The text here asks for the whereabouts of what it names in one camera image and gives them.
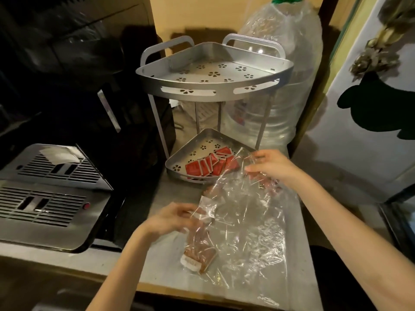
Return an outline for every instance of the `shelf handle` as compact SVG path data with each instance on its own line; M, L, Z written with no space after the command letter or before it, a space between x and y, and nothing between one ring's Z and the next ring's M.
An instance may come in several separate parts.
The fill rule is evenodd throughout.
M286 58L286 54L285 54L285 50L284 50L283 46L281 46L279 43L276 43L275 41L270 41L270 40L259 39L259 38L249 37L249 36L238 35L238 34L235 34L235 33L230 33L228 36L223 38L222 45L227 45L228 42L230 42L231 40L239 40L239 41L244 41L246 43L255 43L257 45L262 45L262 46L265 46L265 47L273 48L273 49L277 50L277 52L279 54L279 57L281 59Z
M146 50L143 51L143 54L141 55L141 60L140 60L140 67L146 65L148 57L152 55L153 53L162 51L167 48L171 48L181 43L189 43L192 47L194 47L195 45L195 42L190 36L180 36L172 40L165 41L163 43L158 43L154 46L148 47Z

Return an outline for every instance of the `right hand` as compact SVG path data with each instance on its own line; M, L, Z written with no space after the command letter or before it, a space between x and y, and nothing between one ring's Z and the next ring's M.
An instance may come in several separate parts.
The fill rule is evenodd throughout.
M257 162L245 167L246 172L262 172L267 176L281 180L292 187L292 181L303 171L278 150L266 149L254 152Z

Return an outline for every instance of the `hand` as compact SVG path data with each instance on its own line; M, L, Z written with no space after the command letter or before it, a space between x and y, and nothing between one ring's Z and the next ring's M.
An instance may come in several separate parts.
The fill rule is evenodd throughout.
M195 204L172 202L159 210L157 214L149 217L140 227L151 235L153 242L172 231L184 233L185 228L195 230L202 225L200 220L191 217L194 212L205 213Z
M257 162L245 167L246 172L265 173L271 178L281 180L289 187L292 187L292 180L303 172L278 150L261 150L254 152L253 155L257 157Z

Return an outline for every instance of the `metal shelf tray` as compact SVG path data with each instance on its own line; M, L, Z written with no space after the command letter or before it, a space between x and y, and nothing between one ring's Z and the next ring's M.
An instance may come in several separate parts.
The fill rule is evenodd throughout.
M231 40L272 47L280 57L228 46ZM192 47L144 65L150 54L183 42ZM195 46L192 38L182 36L146 49L136 73L148 94L192 102L223 102L286 85L293 65L285 60L282 46L273 41L230 34L222 44L205 42Z
M166 161L165 165L167 174L187 182L215 182L219 177L196 177L187 175L185 166L194 160L208 156L216 149L224 146L231 148L234 151L234 154L236 154L241 147L245 147L247 150L252 152L254 151L251 147L248 147L214 129L204 129Z

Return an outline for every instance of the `left hand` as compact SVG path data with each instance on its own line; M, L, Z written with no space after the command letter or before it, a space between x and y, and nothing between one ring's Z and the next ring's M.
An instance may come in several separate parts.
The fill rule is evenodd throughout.
M152 241L155 241L172 231L184 233L184 228L195 230L201 226L203 223L200 220L191 217L194 212L204 214L195 204L172 202L149 217L141 226L151 234Z

